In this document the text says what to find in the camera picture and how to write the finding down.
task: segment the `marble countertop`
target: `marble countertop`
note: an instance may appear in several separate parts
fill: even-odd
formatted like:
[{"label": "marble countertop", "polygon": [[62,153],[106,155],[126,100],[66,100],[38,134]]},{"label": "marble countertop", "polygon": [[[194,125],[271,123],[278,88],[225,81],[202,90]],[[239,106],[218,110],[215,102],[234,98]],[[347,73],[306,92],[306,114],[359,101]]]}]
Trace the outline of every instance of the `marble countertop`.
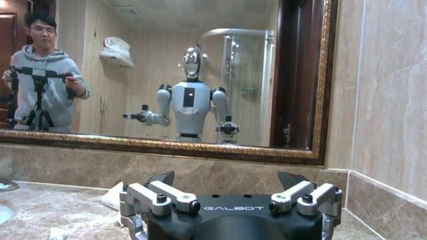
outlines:
[{"label": "marble countertop", "polygon": [[[130,240],[128,228],[115,224],[118,212],[102,204],[107,190],[75,186],[18,182],[20,188],[0,192],[0,204],[15,216],[0,225],[2,240],[44,239],[50,229],[68,231],[68,239]],[[343,209],[335,240],[381,239]]]}]

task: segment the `ceiling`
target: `ceiling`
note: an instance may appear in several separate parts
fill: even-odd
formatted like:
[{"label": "ceiling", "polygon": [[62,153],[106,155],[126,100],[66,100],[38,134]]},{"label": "ceiling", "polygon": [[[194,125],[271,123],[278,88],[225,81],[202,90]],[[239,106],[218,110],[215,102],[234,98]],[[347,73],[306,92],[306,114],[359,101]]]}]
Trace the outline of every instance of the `ceiling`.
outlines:
[{"label": "ceiling", "polygon": [[142,28],[266,29],[278,0],[106,0]]}]

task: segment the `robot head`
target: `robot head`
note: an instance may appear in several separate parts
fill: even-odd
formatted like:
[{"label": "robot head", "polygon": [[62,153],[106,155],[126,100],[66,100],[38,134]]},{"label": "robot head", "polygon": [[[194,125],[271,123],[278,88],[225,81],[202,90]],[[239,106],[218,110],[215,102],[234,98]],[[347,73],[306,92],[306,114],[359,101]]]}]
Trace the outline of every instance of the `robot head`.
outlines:
[{"label": "robot head", "polygon": [[202,51],[199,46],[187,49],[183,62],[187,81],[199,81],[202,66]]}]

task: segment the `door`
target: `door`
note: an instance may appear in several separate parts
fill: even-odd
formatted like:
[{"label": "door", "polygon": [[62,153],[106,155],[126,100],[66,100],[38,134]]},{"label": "door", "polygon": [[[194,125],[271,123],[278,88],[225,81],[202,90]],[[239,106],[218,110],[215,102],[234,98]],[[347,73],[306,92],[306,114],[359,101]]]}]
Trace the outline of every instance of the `door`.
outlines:
[{"label": "door", "polygon": [[271,147],[311,150],[323,0],[282,0]]},{"label": "door", "polygon": [[[8,69],[11,63],[11,56],[16,46],[16,13],[0,13],[0,72]],[[8,105],[6,100],[10,95],[8,87],[0,82],[0,128],[7,127],[8,120]]]},{"label": "door", "polygon": [[[28,12],[27,0],[6,2],[0,8],[0,75],[8,69],[11,56],[23,48],[27,43],[24,15]],[[10,95],[8,87],[0,81],[2,100]],[[0,129],[7,127],[8,105],[0,101]]]}]

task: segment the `man's hand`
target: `man's hand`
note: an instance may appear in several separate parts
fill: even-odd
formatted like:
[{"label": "man's hand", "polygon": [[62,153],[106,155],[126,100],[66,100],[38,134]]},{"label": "man's hand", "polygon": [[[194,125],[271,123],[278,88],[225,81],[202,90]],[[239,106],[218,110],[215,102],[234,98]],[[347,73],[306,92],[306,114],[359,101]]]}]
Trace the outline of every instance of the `man's hand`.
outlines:
[{"label": "man's hand", "polygon": [[6,80],[6,81],[11,81],[12,80],[11,74],[12,74],[12,71],[11,70],[6,70],[4,73],[3,73],[2,79]]},{"label": "man's hand", "polygon": [[4,81],[4,84],[7,85],[8,89],[12,89],[12,77],[11,77],[12,71],[11,70],[6,70],[2,76],[2,79]]},{"label": "man's hand", "polygon": [[75,90],[78,97],[82,97],[86,94],[87,89],[82,86],[78,78],[75,78],[74,76],[66,77],[66,85],[68,88]]}]

